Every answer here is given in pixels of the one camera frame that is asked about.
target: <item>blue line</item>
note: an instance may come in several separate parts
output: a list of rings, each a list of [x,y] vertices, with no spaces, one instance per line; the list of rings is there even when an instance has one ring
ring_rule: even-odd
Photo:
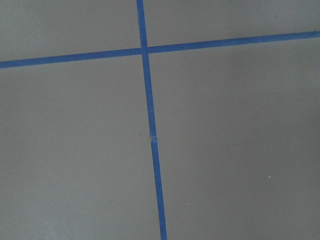
[[[38,57],[38,58],[21,59],[21,60],[13,60],[13,61],[0,61],[0,69],[31,66],[31,65],[41,65],[41,64],[64,63],[64,62],[82,61],[82,60],[90,60],[90,59],[105,59],[105,58],[114,58],[114,57],[131,56],[131,55],[139,55],[139,54],[141,54],[140,48],[130,48],[130,49],[121,49],[121,50],[61,55],[61,56]]]
[[[154,109],[154,99],[152,94],[146,20],[145,20],[143,0],[136,0],[136,7],[137,7],[137,13],[138,13],[145,96],[146,96],[146,105],[147,105],[147,112],[148,112],[149,131],[150,131],[150,137],[151,137],[151,151],[152,151],[152,160],[153,160],[156,201],[158,205],[160,237],[161,237],[161,240],[167,240],[165,205],[164,205],[164,197],[163,197],[163,191],[162,191],[158,140],[157,140],[157,132],[156,132],[155,109]]]
[[[297,39],[310,39],[310,38],[319,38],[319,37],[320,37],[320,31],[308,31],[308,32],[300,32],[300,33],[242,37],[242,38],[214,40],[214,41],[199,41],[199,42],[181,43],[181,44],[172,44],[172,45],[163,45],[163,46],[150,46],[148,47],[148,52],[149,54],[155,54],[155,53],[165,53],[165,52],[173,52],[173,51],[192,50],[192,49],[216,48],[216,47],[226,47],[226,46],[234,46],[234,45],[257,44],[257,43],[288,41],[288,40],[297,40]]]

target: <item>horizontal blue line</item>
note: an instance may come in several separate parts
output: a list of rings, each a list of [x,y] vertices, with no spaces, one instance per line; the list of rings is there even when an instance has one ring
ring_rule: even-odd
[[[41,65],[41,64],[55,64],[55,63],[64,63],[64,62],[73,62],[73,61],[82,61],[82,60],[91,60],[91,59],[106,59],[106,58],[140,55],[140,54],[141,54],[141,48],[130,48],[130,49],[121,49],[121,50],[78,53],[78,54],[61,55],[61,56],[47,56],[47,57],[21,59],[21,60],[12,60],[12,61],[0,61],[0,69],[31,66],[31,65]]]
[[[192,50],[192,49],[217,48],[217,47],[226,47],[226,46],[234,46],[234,45],[257,44],[257,43],[288,41],[288,40],[297,40],[297,39],[310,39],[310,38],[319,38],[319,37],[320,37],[320,31],[308,31],[308,32],[300,32],[300,33],[242,37],[242,38],[233,38],[233,39],[224,39],[224,40],[199,41],[199,42],[192,42],[192,43],[150,46],[148,47],[148,53],[156,54],[156,53],[165,53],[165,52]]]

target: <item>floor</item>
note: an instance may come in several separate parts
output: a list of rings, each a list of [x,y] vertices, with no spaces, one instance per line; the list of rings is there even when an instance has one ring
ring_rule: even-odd
[[[320,1],[0,2],[0,239],[320,239]]]

